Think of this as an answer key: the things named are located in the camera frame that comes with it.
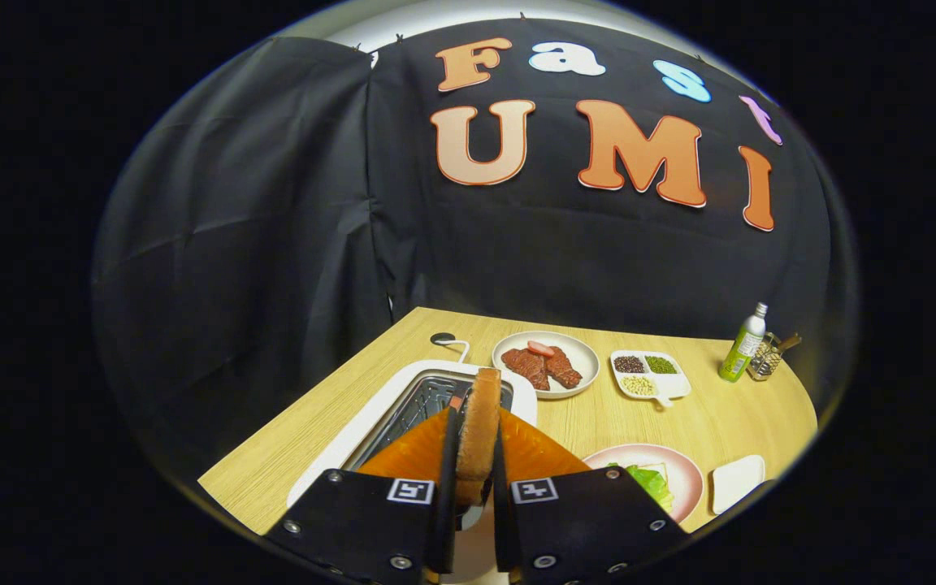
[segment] raw meat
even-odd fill
[[[547,381],[547,371],[542,356],[527,352],[525,349],[508,349],[500,356],[500,359],[509,370],[522,375],[526,380],[530,380],[535,389],[551,389],[551,385]]]
[[[573,370],[573,364],[569,363],[566,352],[561,351],[557,345],[551,345],[554,351],[554,357],[544,359],[544,367],[547,373],[551,375],[558,383],[565,386],[565,389],[576,388],[583,375],[579,371]]]

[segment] blue letter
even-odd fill
[[[655,60],[652,62],[652,65],[656,69],[664,74],[664,83],[668,88],[672,89],[674,93],[680,93],[680,95],[688,96],[691,99],[696,100],[697,102],[709,102],[710,101],[710,92],[707,92],[706,88],[703,88],[703,81],[692,71],[684,69],[684,67],[676,66],[673,63],[661,62],[660,60]]]

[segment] black beans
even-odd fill
[[[636,356],[620,356],[613,359],[613,366],[623,374],[645,374],[645,364]]]

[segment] black curtain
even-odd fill
[[[94,253],[97,342],[136,433],[187,484],[390,323],[369,63],[263,41],[172,107],[116,183]]]

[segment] white plate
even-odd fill
[[[635,356],[639,360],[642,360],[642,363],[645,366],[645,373],[631,374],[617,370],[616,358],[621,356]],[[652,370],[649,370],[649,362],[645,361],[646,356],[664,358],[667,362],[671,362],[674,370],[676,370],[677,373],[653,374]],[[612,355],[609,355],[609,365],[613,368],[613,374],[616,375],[616,385],[620,386],[620,392],[623,392],[624,396],[632,397],[632,399],[654,400],[660,403],[662,407],[669,408],[674,406],[674,403],[670,401],[672,397],[685,397],[691,393],[691,382],[688,382],[688,377],[684,374],[684,370],[681,370],[681,366],[677,360],[669,354],[660,352],[631,352],[626,351],[626,349],[618,349],[617,351],[614,351]],[[628,392],[627,388],[624,388],[623,379],[631,377],[631,375],[638,375],[639,377],[652,380],[653,384],[656,386],[656,396],[636,396]]]
[[[509,351],[509,349],[526,349],[528,341],[536,341],[538,344],[544,345],[557,345],[562,352],[565,352],[565,356],[569,358],[569,363],[573,364],[573,370],[579,371],[580,375],[583,376],[580,383],[576,384],[576,388],[565,388],[549,375],[547,381],[551,389],[535,390],[536,397],[558,399],[558,397],[575,396],[586,390],[587,386],[590,386],[591,382],[598,378],[601,362],[598,362],[598,354],[595,353],[594,349],[574,337],[563,336],[561,333],[554,333],[553,331],[523,331],[505,337],[493,348],[493,355],[491,356],[493,366],[501,371],[511,371],[505,366],[504,360],[501,360],[501,355],[504,355],[504,352]]]
[[[713,470],[713,513],[723,514],[765,481],[765,459],[749,455]]]

